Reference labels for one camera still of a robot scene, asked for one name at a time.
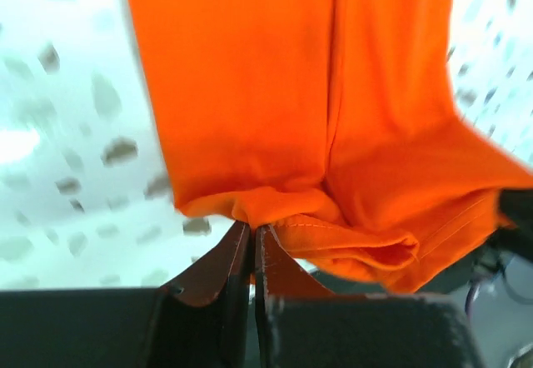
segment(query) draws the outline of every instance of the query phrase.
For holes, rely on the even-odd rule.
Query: orange cloth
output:
[[[451,0],[129,0],[176,207],[415,291],[533,177],[457,117]]]

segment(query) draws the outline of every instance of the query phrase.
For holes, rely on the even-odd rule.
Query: orange fabric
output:
[[[460,122],[451,0],[129,0],[176,207],[415,291],[533,177]]]

